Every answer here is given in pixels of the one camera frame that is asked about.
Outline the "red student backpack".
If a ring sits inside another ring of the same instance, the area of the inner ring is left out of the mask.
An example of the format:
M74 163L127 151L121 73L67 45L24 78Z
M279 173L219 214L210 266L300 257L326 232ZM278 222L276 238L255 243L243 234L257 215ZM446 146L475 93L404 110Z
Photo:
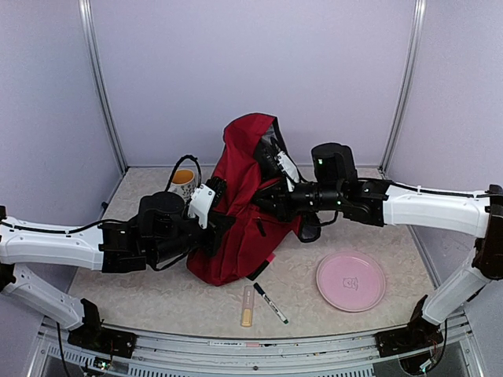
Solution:
M243 115L232 121L223 134L225 147L213 175L226 181L226 190L215 211L235 217L224 235L216 256L209 258L199 248L189 254L186 267L203 282L222 286L254 272L283 239L294 233L300 242L312 243L321 236L318 216L305 214L290 222L263 213L252 197L270 177L266 172L264 144L286 145L277 117L261 113Z

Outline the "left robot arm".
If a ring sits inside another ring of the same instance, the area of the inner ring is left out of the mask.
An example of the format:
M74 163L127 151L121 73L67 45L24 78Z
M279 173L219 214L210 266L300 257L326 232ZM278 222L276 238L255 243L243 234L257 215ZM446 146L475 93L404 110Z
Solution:
M110 341L91 301L74 298L37 277L29 263L71 265L105 274L172 267L191 251L215 255L235 222L215 211L218 196L205 189L184 201L173 192L141 198L127 221L104 219L80 228L35 224L1 214L1 293L19 299L78 331L93 349Z

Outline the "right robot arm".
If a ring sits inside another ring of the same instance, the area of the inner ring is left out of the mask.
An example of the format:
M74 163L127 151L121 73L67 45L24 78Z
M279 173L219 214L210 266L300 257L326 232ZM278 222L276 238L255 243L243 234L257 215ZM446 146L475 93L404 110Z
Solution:
M253 202L280 221L333 211L364 225L417 225L475 237L475 250L433 293L417 303L402 342L417 349L455 309L502 278L502 188L449 192L390 180L359 178L351 148L337 143L311 151L314 182L305 181L276 141L261 141L254 157L277 183L260 189Z

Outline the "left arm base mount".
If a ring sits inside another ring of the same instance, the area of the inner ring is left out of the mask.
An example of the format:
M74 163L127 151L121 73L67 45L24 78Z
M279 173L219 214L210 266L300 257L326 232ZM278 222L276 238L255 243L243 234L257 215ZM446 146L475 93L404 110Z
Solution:
M131 359L136 334L104 327L97 306L85 298L80 302L83 305L82 323L75 330L70 330L68 343L85 350Z

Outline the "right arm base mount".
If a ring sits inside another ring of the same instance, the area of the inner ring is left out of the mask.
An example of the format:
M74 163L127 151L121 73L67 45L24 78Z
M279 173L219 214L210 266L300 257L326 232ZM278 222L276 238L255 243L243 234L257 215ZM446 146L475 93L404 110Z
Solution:
M420 350L443 342L439 324L432 324L422 317L425 295L415 306L409 323L402 328L380 331L375 334L380 357Z

